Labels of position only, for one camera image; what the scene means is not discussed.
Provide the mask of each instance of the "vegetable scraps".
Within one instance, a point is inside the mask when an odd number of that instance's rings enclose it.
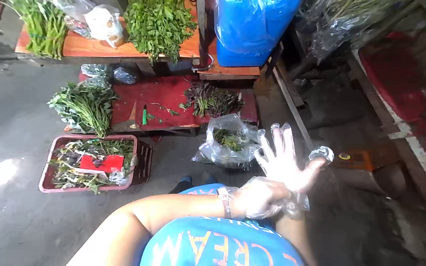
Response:
[[[180,45],[193,35],[196,22],[183,0],[130,0],[123,15],[128,41],[149,56],[164,54],[178,61]]]
[[[106,135],[111,120],[111,108],[116,94],[110,88],[69,83],[48,102],[62,116],[62,121],[83,133],[95,130],[97,136]]]
[[[30,42],[26,50],[41,57],[62,59],[67,27],[65,13],[47,0],[9,0],[12,8],[26,23]]]
[[[133,158],[134,144],[132,141],[108,141],[108,140],[77,140],[67,143],[54,153],[57,159],[49,163],[57,167],[57,172],[52,180],[56,188],[88,187],[95,194],[99,194],[98,188],[104,184],[116,185],[100,174],[81,173],[74,168],[80,167],[81,157],[92,156],[95,164],[102,164],[108,155],[123,156],[121,172],[128,176],[131,172],[131,160]]]
[[[218,89],[206,82],[192,84],[184,94],[187,101],[185,104],[180,104],[179,107],[185,109],[193,105],[194,116],[204,117],[208,115],[216,118],[239,112],[244,105],[244,101],[239,99],[237,93]]]

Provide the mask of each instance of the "foot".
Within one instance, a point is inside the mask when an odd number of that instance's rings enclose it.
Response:
[[[182,177],[182,179],[180,181],[181,182],[186,181],[186,182],[192,184],[192,177],[191,176],[184,176],[184,177]]]
[[[205,184],[216,184],[216,183],[218,183],[218,180],[213,175],[209,175],[205,181]]]

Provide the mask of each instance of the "red painted surface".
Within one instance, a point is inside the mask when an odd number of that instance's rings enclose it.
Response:
[[[80,81],[85,80],[87,76],[80,73]],[[188,81],[194,81],[196,77],[185,76]],[[190,87],[190,82],[187,82],[182,76],[160,77],[148,80],[139,81],[133,85],[113,85],[113,90],[121,98],[113,102],[113,117],[111,118],[111,127],[119,129],[116,125],[131,121],[133,119],[142,130],[162,130],[171,127],[187,126],[198,127],[201,124],[207,124],[210,121],[208,116],[200,118],[193,116],[193,108],[184,109],[178,105],[186,102],[184,91]],[[245,104],[241,110],[240,116],[243,120],[258,123],[256,100],[251,89],[238,90],[242,92],[241,96]],[[171,115],[161,106],[170,108],[178,115]],[[144,105],[147,113],[156,116],[156,118],[148,120],[147,125],[142,125],[142,111]]]
[[[369,80],[394,112],[411,126],[426,152],[426,78],[418,69],[409,42],[402,35],[387,36],[392,44],[360,51]]]

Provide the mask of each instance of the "leg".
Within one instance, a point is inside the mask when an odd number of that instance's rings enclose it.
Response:
[[[186,176],[169,192],[169,194],[178,194],[189,188],[193,188],[192,177]]]

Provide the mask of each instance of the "person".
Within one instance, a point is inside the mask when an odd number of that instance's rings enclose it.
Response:
[[[265,178],[241,188],[206,184],[131,202],[109,215],[67,265],[315,266],[303,215],[283,215],[275,230],[250,219],[277,214],[292,195],[308,190],[325,164],[317,159],[299,170],[288,125],[276,126],[273,139],[275,153],[265,136],[264,155],[255,153]]]

